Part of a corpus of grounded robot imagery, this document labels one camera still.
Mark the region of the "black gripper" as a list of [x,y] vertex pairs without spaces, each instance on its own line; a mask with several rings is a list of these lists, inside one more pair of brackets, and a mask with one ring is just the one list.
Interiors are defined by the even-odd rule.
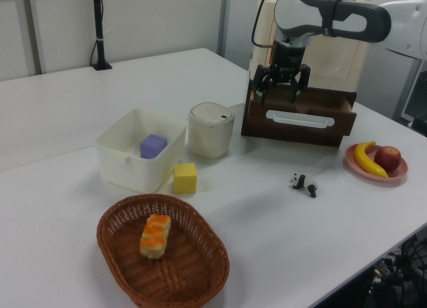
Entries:
[[270,66],[258,65],[254,75],[254,90],[260,105],[264,104],[267,91],[277,84],[290,84],[294,103],[297,95],[307,89],[311,69],[302,64],[305,47],[275,41]]

